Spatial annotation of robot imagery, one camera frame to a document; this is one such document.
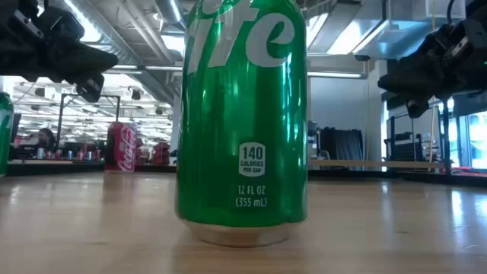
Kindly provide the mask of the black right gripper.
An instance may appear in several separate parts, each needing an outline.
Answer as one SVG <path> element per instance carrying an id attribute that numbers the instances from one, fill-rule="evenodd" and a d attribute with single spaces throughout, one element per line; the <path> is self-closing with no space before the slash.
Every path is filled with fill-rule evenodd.
<path id="1" fill-rule="evenodd" d="M 422 53 L 401 58 L 378 80 L 380 88 L 413 98 L 406 101 L 410 118 L 429 109 L 422 97 L 487 91 L 487 27 L 480 20 L 441 26 L 426 36 Z"/>

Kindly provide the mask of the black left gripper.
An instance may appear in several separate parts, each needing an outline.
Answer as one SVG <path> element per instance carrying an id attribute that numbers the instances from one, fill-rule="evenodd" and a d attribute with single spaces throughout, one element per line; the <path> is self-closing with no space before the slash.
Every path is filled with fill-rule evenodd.
<path id="1" fill-rule="evenodd" d="M 75 16 L 44 0 L 0 0 L 0 75 L 28 80 L 47 77 L 76 84 L 87 102 L 98 102 L 108 69 L 118 64 L 115 54 L 78 41 L 84 28 Z"/>

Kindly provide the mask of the red Coca-Cola can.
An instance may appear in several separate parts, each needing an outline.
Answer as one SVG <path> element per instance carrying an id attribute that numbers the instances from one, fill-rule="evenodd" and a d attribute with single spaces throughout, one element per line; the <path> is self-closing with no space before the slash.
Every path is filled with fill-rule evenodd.
<path id="1" fill-rule="evenodd" d="M 133 173 L 137 149 L 137 132 L 128 123 L 114 122 L 107 133 L 105 170 Z"/>

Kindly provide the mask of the green Sprite can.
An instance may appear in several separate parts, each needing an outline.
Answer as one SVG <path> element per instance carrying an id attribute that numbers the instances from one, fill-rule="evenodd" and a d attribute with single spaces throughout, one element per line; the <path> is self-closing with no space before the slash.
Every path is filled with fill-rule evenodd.
<path id="1" fill-rule="evenodd" d="M 307 216 L 306 24 L 296 0 L 198 0 L 185 33 L 177 217 L 259 247 Z"/>
<path id="2" fill-rule="evenodd" d="M 14 106 L 10 95 L 0 91 L 0 177 L 7 173 Z"/>

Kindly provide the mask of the black metal rack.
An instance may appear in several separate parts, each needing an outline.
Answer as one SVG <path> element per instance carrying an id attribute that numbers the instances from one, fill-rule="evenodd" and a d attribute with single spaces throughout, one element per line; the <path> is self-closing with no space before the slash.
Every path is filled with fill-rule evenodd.
<path id="1" fill-rule="evenodd" d="M 450 114 L 454 101 L 432 100 L 426 111 L 412 118 L 404 106 L 386 109 L 385 159 L 405 162 L 400 170 L 452 174 Z"/>

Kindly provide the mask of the person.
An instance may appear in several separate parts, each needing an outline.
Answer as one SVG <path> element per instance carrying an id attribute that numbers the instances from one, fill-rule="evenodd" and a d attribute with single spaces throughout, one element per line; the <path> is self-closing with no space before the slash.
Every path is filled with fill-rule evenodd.
<path id="1" fill-rule="evenodd" d="M 53 151 L 56 145 L 56 139 L 50 129 L 42 128 L 37 133 L 38 146 L 46 151 Z"/>

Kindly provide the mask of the black monitor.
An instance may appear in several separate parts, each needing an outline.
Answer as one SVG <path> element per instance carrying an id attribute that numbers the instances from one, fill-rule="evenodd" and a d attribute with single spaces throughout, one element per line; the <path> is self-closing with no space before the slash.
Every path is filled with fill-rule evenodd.
<path id="1" fill-rule="evenodd" d="M 18 127 L 21 121 L 21 113 L 15 113 L 14 114 L 14 121 L 12 124 L 12 129 L 11 129 L 11 143 L 14 143 L 14 140 L 16 139 L 17 133 L 18 133 Z"/>

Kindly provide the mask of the black fabric panel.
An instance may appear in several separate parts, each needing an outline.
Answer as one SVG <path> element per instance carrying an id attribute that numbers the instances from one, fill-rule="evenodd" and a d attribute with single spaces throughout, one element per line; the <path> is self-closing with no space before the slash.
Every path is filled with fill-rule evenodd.
<path id="1" fill-rule="evenodd" d="M 363 139 L 360 130 L 326 127 L 320 130 L 320 156 L 329 160 L 363 161 Z"/>

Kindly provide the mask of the background wooden table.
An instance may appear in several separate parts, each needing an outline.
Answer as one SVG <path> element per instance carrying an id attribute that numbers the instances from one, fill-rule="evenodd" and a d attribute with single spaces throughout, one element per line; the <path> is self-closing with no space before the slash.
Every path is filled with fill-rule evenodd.
<path id="1" fill-rule="evenodd" d="M 70 161 L 70 160 L 37 160 L 37 159 L 14 159 L 8 161 L 8 164 L 98 164 L 104 165 L 104 161 Z"/>

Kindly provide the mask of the red stacked bins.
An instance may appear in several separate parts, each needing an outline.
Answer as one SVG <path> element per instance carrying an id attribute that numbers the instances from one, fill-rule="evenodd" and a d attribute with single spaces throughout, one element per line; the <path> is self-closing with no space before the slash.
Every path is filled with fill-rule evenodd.
<path id="1" fill-rule="evenodd" d="M 152 164 L 159 166 L 168 166 L 170 164 L 170 145 L 166 142 L 159 142 L 154 146 L 152 155 Z"/>

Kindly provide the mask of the silver ventilation duct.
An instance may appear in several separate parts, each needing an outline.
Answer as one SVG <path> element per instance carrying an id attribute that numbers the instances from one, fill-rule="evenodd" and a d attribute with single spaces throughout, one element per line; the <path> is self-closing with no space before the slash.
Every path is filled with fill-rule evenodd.
<path id="1" fill-rule="evenodd" d="M 181 55 L 169 49 L 159 31 L 155 0 L 49 0 L 75 14 L 90 46 L 118 55 L 117 72 L 139 81 L 155 100 L 170 105 L 180 96 L 175 72 Z"/>

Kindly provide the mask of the black metal frame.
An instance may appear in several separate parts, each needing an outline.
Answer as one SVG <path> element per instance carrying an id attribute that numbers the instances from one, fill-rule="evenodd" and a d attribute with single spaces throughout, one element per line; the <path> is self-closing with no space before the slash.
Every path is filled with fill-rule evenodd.
<path id="1" fill-rule="evenodd" d="M 56 144 L 55 148 L 59 148 L 60 140 L 61 140 L 61 132 L 62 132 L 62 118 L 63 118 L 63 112 L 65 105 L 67 106 L 68 104 L 65 104 L 65 99 L 67 97 L 70 97 L 71 99 L 80 97 L 81 95 L 79 94 L 61 94 L 61 100 L 60 100 L 60 107 L 59 107 L 59 115 L 58 115 L 58 125 L 57 125 L 57 133 L 56 133 Z M 116 118 L 115 121 L 119 121 L 119 110 L 120 110 L 120 104 L 121 104 L 121 97 L 119 95 L 101 95 L 100 97 L 105 97 L 105 98 L 115 98 L 116 99 Z"/>

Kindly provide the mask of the wooden shelf black frame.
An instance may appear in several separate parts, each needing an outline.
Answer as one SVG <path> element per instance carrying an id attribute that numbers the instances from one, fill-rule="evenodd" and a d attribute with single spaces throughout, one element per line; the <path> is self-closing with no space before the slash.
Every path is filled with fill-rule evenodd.
<path id="1" fill-rule="evenodd" d="M 395 167 L 395 168 L 444 168 L 442 163 L 416 162 L 416 161 L 352 161 L 352 160 L 322 160 L 310 159 L 312 166 L 336 166 L 336 167 Z"/>

